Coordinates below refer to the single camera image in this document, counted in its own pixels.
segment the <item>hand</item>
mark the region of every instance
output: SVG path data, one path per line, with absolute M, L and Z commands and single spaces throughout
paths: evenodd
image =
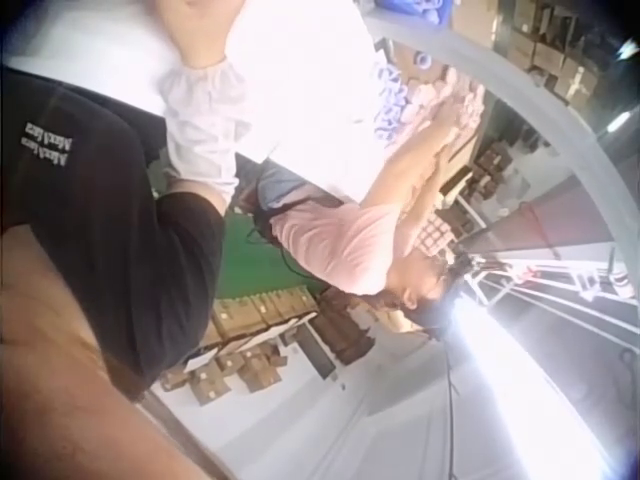
M 438 110 L 433 123 L 447 130 L 457 127 L 460 120 L 462 106 L 455 99 L 447 99 Z
M 186 66 L 224 60 L 227 37 L 245 0 L 155 0 L 156 9 Z

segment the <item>white fabric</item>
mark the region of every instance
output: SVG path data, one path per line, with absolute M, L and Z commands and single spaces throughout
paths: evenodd
M 48 0 L 3 45 L 3 61 L 164 115 L 160 80 L 178 55 L 145 0 Z M 384 164 L 373 42 L 351 0 L 247 0 L 227 44 L 246 79 L 252 131 L 238 151 L 267 156 L 360 201 Z
M 168 175 L 214 187 L 229 202 L 238 186 L 235 148 L 249 131 L 246 85 L 231 63 L 176 68 L 161 82 L 167 105 Z

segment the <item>bright light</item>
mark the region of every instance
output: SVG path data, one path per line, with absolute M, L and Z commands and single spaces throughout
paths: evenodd
M 620 115 L 618 115 L 616 117 L 616 119 L 611 122 L 609 124 L 609 126 L 607 127 L 607 132 L 609 133 L 613 133 L 615 132 L 617 129 L 619 129 L 622 125 L 624 125 L 624 122 L 626 122 L 627 120 L 629 120 L 629 118 L 631 117 L 631 112 L 624 112 L 621 113 Z
M 629 39 L 618 50 L 618 60 L 627 60 L 638 52 L 640 52 L 640 46 L 633 39 Z
M 468 298 L 454 315 L 490 384 L 532 480 L 602 480 L 600 446 L 544 371 L 486 311 Z

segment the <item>white table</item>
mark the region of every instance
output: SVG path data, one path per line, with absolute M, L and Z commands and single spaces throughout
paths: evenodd
M 162 115 L 175 49 L 141 0 L 46 2 L 5 63 Z M 240 153 L 267 156 L 360 200 L 383 163 L 372 121 L 371 37 L 350 0 L 247 0 L 229 59 L 249 85 L 254 129 Z

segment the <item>cable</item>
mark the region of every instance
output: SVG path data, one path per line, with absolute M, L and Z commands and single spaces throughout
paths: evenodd
M 271 245 L 272 247 L 275 247 L 275 245 L 269 243 L 266 239 L 264 239 L 262 236 L 259 236 L 259 239 L 257 241 L 252 241 L 251 237 L 254 233 L 258 233 L 258 235 L 260 235 L 260 233 L 258 232 L 257 228 L 252 228 L 249 233 L 247 234 L 246 237 L 246 242 L 249 245 Z M 305 280 L 312 280 L 314 282 L 319 281 L 316 277 L 312 277 L 311 275 L 305 275 L 302 272 L 297 271 L 296 269 L 294 269 L 290 264 L 289 261 L 287 260 L 286 255 L 284 254 L 284 248 L 280 247 L 275 247 L 278 250 L 280 250 L 280 255 L 282 257 L 282 263 L 284 263 L 284 266 L 287 267 L 287 270 L 289 270 L 291 273 L 298 275 L 299 277 L 304 278 Z
M 453 473 L 454 467 L 454 451 L 455 451 L 455 428 L 454 428 L 454 413 L 453 413 L 453 382 L 451 381 L 451 362 L 449 360 L 449 349 L 446 342 L 444 345 L 444 361 L 447 366 L 447 384 L 449 389 L 449 474 L 448 480 L 458 480 L 458 477 Z

